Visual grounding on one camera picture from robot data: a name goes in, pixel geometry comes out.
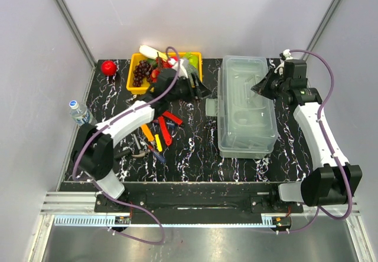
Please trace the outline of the clear plastic tool box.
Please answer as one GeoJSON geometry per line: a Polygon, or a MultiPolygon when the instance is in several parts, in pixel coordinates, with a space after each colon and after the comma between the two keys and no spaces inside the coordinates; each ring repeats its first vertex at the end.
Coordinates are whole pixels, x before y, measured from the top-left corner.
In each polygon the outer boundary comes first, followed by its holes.
{"type": "Polygon", "coordinates": [[[263,57],[223,58],[217,97],[206,100],[206,115],[217,118],[221,157],[262,159],[273,151],[278,138],[274,103],[252,90],[267,73],[263,57]]]}

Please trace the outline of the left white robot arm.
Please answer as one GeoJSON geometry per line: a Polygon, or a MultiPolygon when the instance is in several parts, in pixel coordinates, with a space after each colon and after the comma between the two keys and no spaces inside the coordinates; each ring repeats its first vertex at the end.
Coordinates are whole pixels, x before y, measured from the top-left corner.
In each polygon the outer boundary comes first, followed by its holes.
{"type": "Polygon", "coordinates": [[[71,153],[73,179],[76,179],[78,169],[83,170],[99,190],[109,196],[108,206],[116,212],[123,211],[128,205],[128,197],[113,171],[114,147],[137,128],[162,116],[170,103],[202,100],[209,95],[211,91],[197,74],[184,76],[173,68],[163,69],[157,81],[129,108],[96,125],[85,123],[80,126],[71,153]]]}

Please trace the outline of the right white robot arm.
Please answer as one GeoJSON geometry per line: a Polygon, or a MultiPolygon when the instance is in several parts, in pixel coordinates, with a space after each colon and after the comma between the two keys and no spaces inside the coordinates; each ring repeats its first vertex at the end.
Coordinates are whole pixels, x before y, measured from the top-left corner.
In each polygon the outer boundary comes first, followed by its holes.
{"type": "Polygon", "coordinates": [[[268,199],[270,208],[282,212],[290,202],[309,207],[348,204],[361,181],[362,170],[352,165],[338,147],[322,111],[325,102],[317,89],[308,87],[306,62],[285,60],[251,89],[289,106],[312,159],[313,171],[301,182],[280,184],[278,192],[268,199]]]}

